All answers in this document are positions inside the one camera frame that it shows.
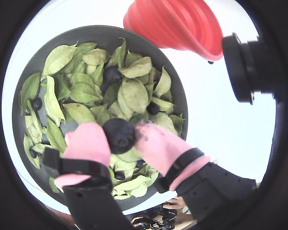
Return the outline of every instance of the dark round fruit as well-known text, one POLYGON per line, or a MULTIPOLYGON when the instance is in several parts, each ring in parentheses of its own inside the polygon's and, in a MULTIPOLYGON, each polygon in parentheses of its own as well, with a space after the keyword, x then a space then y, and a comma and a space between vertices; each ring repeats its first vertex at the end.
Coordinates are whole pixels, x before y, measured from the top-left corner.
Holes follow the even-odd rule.
POLYGON ((124 172, 122 172, 122 171, 118 171, 118 172, 114 172, 114 177, 115 177, 115 179, 117 179, 117 180, 125 180, 125 174, 124 174, 124 172))
POLYGON ((125 153, 133 147, 135 131, 130 122, 121 118, 112 118, 102 128, 113 154, 125 153))
POLYGON ((103 82, 112 84, 120 79, 122 79, 122 76, 116 66, 110 66, 104 70, 103 82))
POLYGON ((136 168, 141 168, 144 163, 145 163, 144 160, 138 160, 138 161, 136 162, 136 166, 135 166, 135 167, 136 167, 136 168))
POLYGON ((34 151, 33 149, 30 149, 30 155, 35 159, 37 157, 37 152, 34 151))
POLYGON ((100 90, 104 95, 109 86, 122 79, 121 73, 117 66, 110 66, 104 70, 104 79, 100 86, 100 90))
POLYGON ((42 103, 42 99, 40 99, 39 97, 35 98, 32 101, 32 108, 37 111, 40 110, 40 108, 42 107, 43 103, 42 103))
POLYGON ((160 108, 159 108, 159 105, 151 102, 146 109, 150 114, 157 115, 159 113, 160 108))

